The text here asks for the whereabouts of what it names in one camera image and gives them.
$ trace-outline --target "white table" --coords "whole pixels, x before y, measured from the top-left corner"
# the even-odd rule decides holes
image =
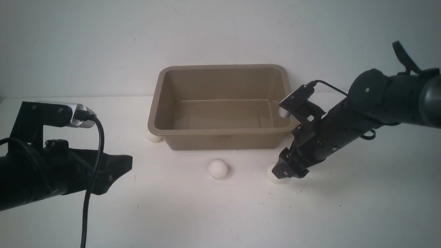
[[[335,104],[335,94],[315,94]],[[0,105],[7,137],[22,101]],[[151,97],[57,98],[94,110],[105,152],[130,154],[133,169],[90,202],[87,247],[439,247],[441,131],[402,124],[356,140],[301,180],[276,185],[265,169],[274,150],[172,151],[145,139]],[[45,127],[45,139],[96,149],[96,128]],[[0,155],[6,154],[2,146]],[[222,158],[232,175],[206,171]],[[0,212],[0,246],[74,248],[84,192]]]

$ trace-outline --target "plastic tub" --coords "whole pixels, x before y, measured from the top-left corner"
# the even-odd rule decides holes
[[[159,74],[148,129],[173,150],[275,148],[299,124],[279,116],[290,92],[279,65],[168,67]]]

